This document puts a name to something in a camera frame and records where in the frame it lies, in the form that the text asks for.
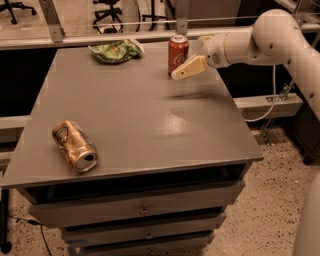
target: red soda can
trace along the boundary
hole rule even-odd
[[[183,35],[175,35],[169,41],[168,73],[179,67],[188,58],[189,42]]]

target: table top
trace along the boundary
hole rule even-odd
[[[215,69],[174,81],[168,43],[145,56],[98,63],[87,48],[60,49],[0,185],[30,187],[262,160],[262,151]],[[189,54],[200,50],[190,42]],[[74,120],[98,164],[71,170],[51,131]]]

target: chair wheel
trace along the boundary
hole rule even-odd
[[[5,244],[1,245],[1,252],[7,254],[11,251],[12,244],[11,242],[6,242]]]

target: chair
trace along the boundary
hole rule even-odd
[[[18,21],[16,19],[16,17],[14,16],[14,13],[13,13],[13,8],[19,8],[19,9],[31,9],[31,13],[32,15],[36,15],[37,12],[36,10],[32,7],[32,6],[27,6],[27,5],[24,5],[22,2],[14,2],[14,3],[10,3],[9,0],[4,0],[4,4],[1,4],[0,5],[0,12],[4,11],[4,10],[8,10],[11,14],[11,23],[12,24],[17,24]]]
[[[122,14],[122,10],[120,8],[114,8],[114,5],[119,2],[119,0],[94,0],[93,4],[106,4],[110,6],[110,9],[107,10],[101,10],[101,11],[95,11],[94,14],[96,16],[96,19],[93,21],[93,27],[97,28],[97,22],[111,16],[112,21],[118,21],[119,23],[122,23],[120,20],[118,14]]]

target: crumpled paper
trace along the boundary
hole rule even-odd
[[[134,39],[115,43],[89,46],[93,56],[102,63],[121,63],[144,53],[141,44]]]

